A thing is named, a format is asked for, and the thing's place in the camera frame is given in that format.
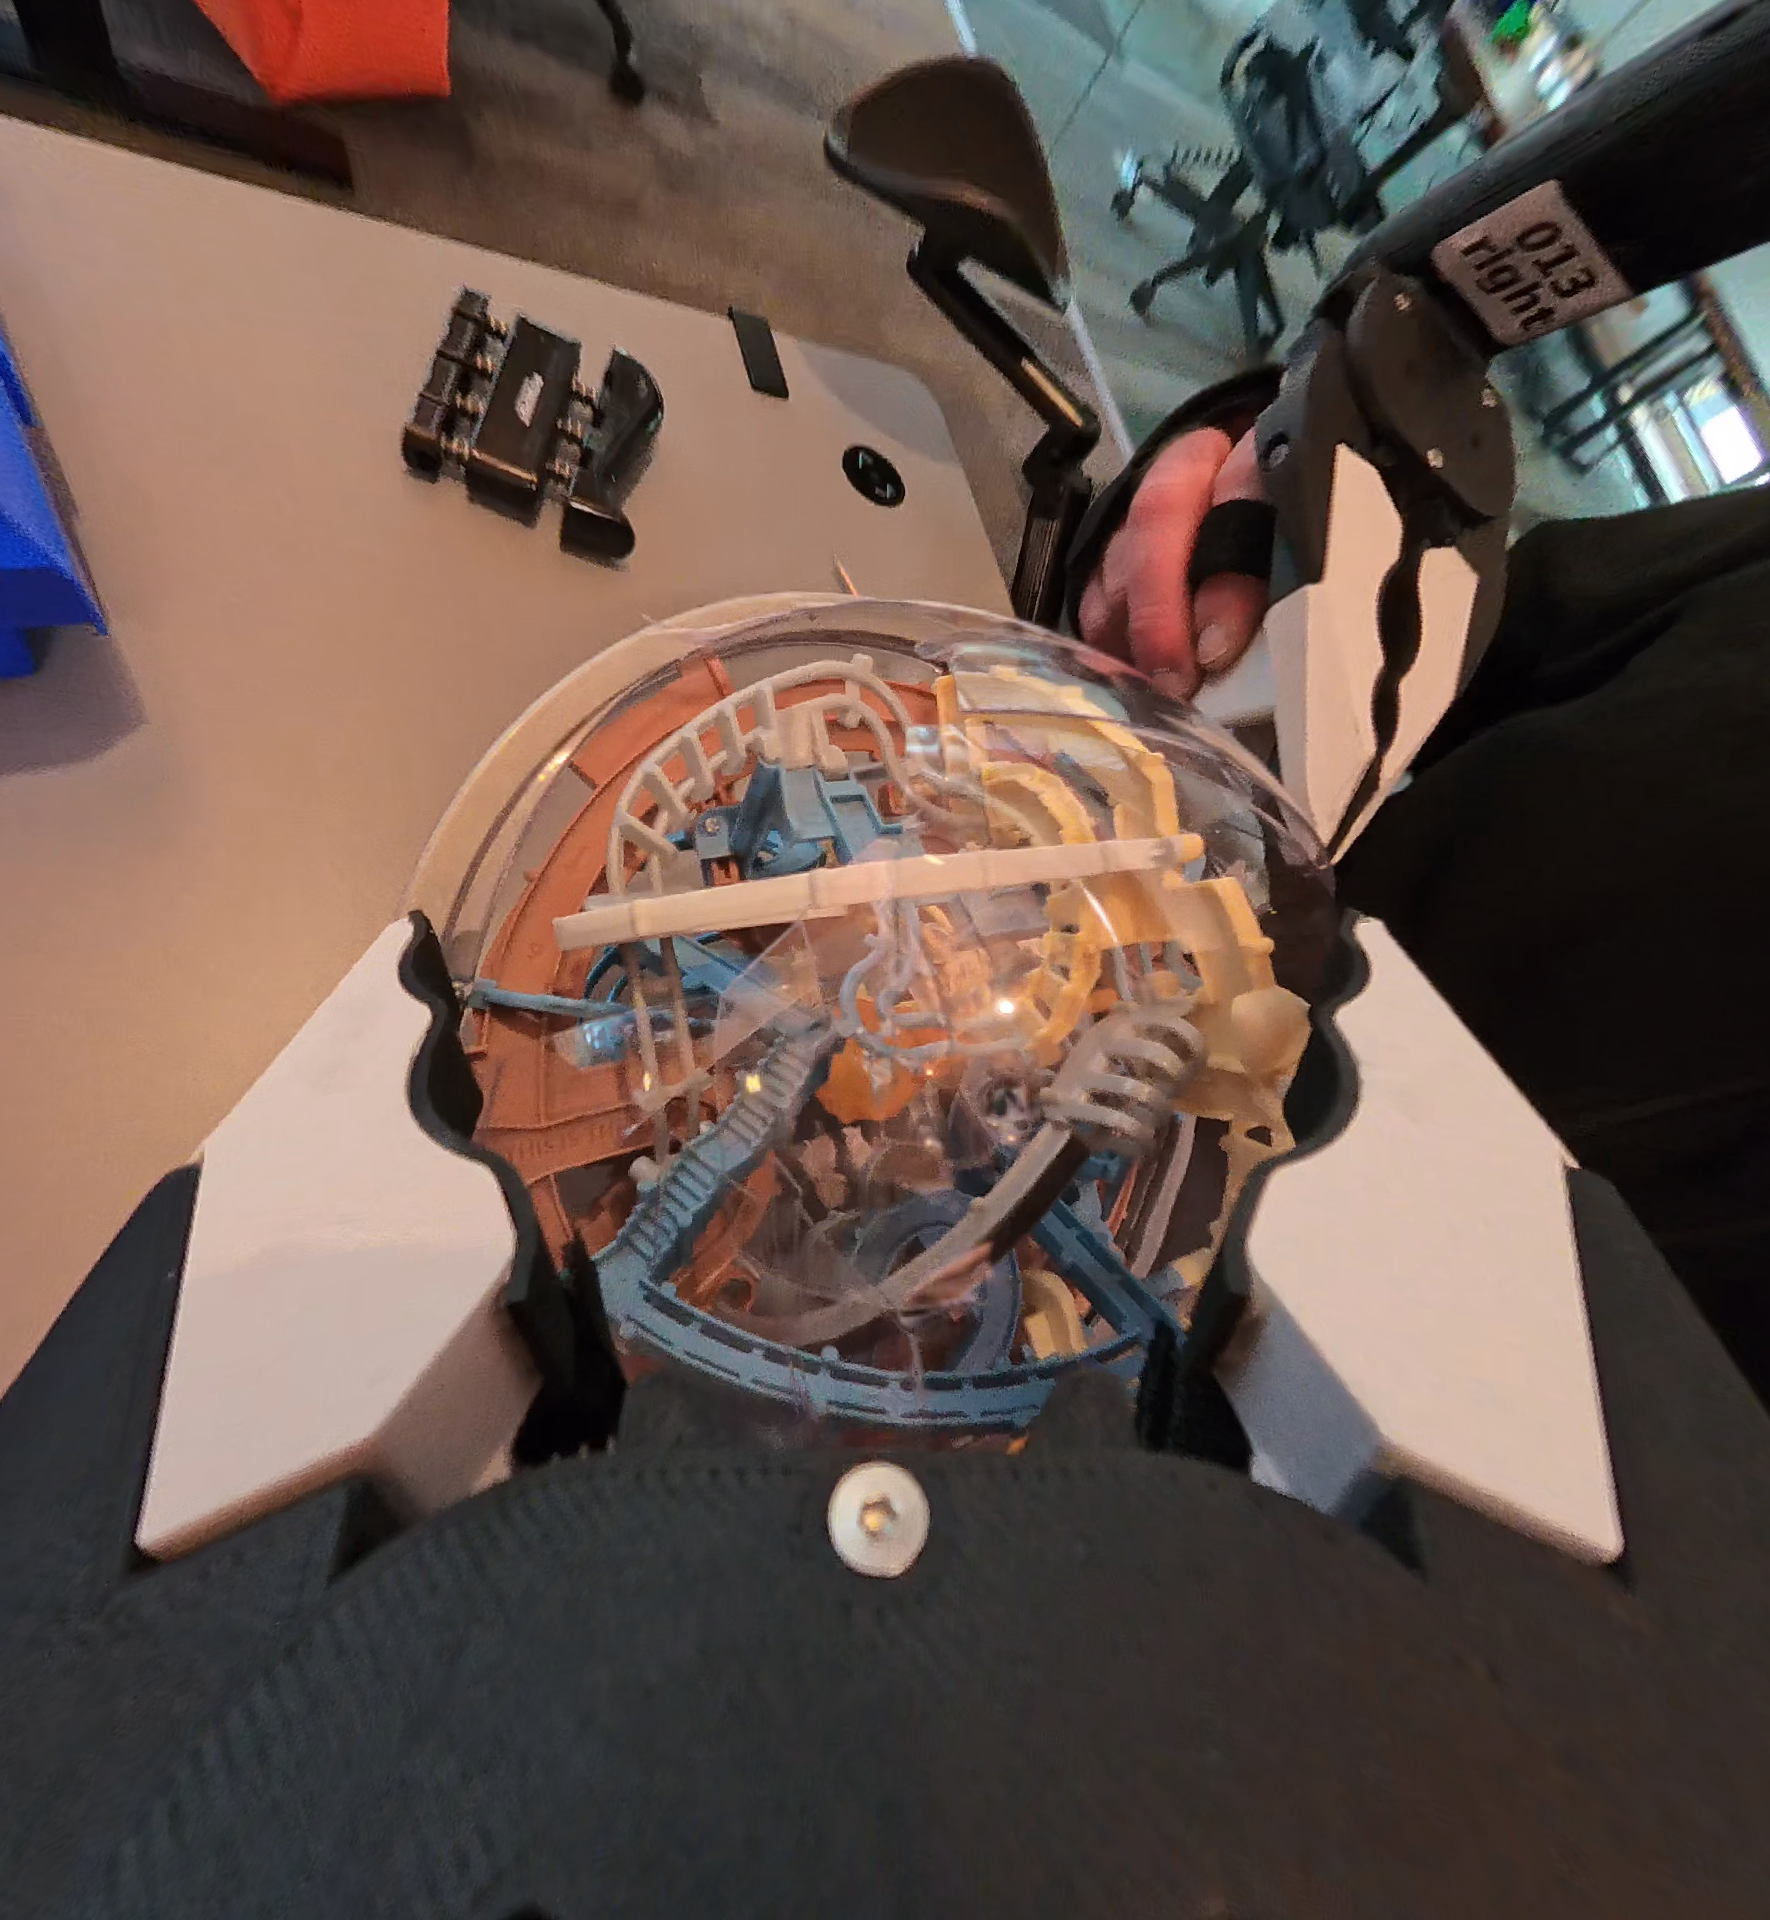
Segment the black metal clamp tool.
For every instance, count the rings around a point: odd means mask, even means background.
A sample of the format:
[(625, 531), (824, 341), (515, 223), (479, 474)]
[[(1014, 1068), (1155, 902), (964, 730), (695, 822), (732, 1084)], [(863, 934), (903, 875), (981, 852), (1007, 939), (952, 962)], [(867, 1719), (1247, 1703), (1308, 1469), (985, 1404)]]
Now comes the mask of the black metal clamp tool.
[(564, 553), (628, 563), (633, 488), (658, 443), (665, 396), (613, 348), (595, 386), (577, 338), (527, 314), (501, 317), (484, 292), (454, 293), (401, 428), (401, 457), (424, 481), (457, 477), (481, 507), (536, 525), (559, 507)]

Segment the black office chair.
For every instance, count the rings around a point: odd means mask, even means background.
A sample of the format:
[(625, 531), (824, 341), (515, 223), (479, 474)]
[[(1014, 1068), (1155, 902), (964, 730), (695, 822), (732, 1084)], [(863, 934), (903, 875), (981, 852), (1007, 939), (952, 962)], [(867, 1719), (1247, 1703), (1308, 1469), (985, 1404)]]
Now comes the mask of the black office chair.
[(1301, 252), (1316, 267), (1321, 236), (1365, 232), (1385, 204), (1360, 133), (1373, 76), (1350, 4), (1272, 4), (1230, 43), (1218, 70), (1228, 140), (1122, 155), (1110, 209), (1126, 221), (1153, 197), (1188, 223), (1187, 247), (1140, 277), (1129, 305), (1150, 320), (1159, 293), (1185, 277), (1232, 283), (1248, 358), (1282, 335), (1272, 257)]

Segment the person's right hand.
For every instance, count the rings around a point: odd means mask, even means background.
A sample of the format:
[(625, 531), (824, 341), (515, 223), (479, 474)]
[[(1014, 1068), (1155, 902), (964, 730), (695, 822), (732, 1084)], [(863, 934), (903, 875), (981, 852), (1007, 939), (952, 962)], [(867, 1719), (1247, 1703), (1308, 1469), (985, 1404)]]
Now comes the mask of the person's right hand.
[(1254, 434), (1193, 429), (1150, 464), (1087, 582), (1074, 629), (1129, 659), (1167, 697), (1191, 702), (1252, 648), (1269, 586), (1243, 573), (1188, 583), (1199, 531), (1217, 507), (1265, 495)]

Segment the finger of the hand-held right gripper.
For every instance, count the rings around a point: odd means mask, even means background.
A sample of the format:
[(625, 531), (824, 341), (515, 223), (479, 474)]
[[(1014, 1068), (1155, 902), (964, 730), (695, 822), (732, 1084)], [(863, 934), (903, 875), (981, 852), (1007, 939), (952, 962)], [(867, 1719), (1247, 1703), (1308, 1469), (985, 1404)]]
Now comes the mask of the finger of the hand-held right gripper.
[(1366, 591), (1365, 819), (1373, 822), (1458, 694), (1481, 578), (1455, 543), (1414, 541), (1399, 515), (1373, 524), (1369, 551), (1381, 563)]
[(1399, 683), (1385, 636), (1387, 587), (1413, 583), (1405, 522), (1381, 469), (1334, 449), (1323, 576), (1267, 617), (1276, 689), (1281, 779), (1340, 857), (1378, 809), (1389, 771), (1405, 774)]

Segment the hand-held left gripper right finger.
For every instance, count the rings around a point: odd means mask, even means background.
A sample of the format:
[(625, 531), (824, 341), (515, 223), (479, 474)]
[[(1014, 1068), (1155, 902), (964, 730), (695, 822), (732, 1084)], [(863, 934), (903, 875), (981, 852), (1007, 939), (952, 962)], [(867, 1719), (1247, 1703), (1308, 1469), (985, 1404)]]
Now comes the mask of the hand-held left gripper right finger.
[(1394, 1484), (1623, 1553), (1564, 1144), (1389, 927), (1348, 915), (1293, 1093), (1150, 1374), (1161, 1452), (1343, 1521)]

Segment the clear maze puzzle ball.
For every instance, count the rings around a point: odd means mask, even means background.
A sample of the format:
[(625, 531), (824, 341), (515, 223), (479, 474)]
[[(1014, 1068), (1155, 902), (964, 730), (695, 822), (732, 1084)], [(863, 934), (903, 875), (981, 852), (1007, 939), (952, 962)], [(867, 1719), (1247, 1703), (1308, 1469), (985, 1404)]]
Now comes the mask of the clear maze puzzle ball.
[(1238, 737), (1012, 617), (722, 601), (515, 720), (405, 900), (628, 1382), (941, 1446), (1082, 1374), (1157, 1446), (1224, 1419), (1343, 934)]

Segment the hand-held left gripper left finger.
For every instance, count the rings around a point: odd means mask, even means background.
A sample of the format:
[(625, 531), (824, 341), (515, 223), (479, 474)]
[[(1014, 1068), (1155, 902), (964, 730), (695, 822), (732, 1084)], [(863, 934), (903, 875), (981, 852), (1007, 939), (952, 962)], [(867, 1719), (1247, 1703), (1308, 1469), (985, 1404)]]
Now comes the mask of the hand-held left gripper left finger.
[(202, 1142), (136, 1546), (175, 1560), (362, 1478), (405, 1520), (617, 1426), (601, 1285), (474, 1142), (460, 1001), (387, 925)]

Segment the orange fabric bag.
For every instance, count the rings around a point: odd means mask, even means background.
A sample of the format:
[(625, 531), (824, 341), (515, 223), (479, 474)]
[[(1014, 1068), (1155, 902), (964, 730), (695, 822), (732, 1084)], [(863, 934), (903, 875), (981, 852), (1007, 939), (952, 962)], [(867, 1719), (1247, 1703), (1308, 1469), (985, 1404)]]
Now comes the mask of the orange fabric bag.
[(198, 1), (200, 13), (281, 106), (445, 99), (448, 1)]

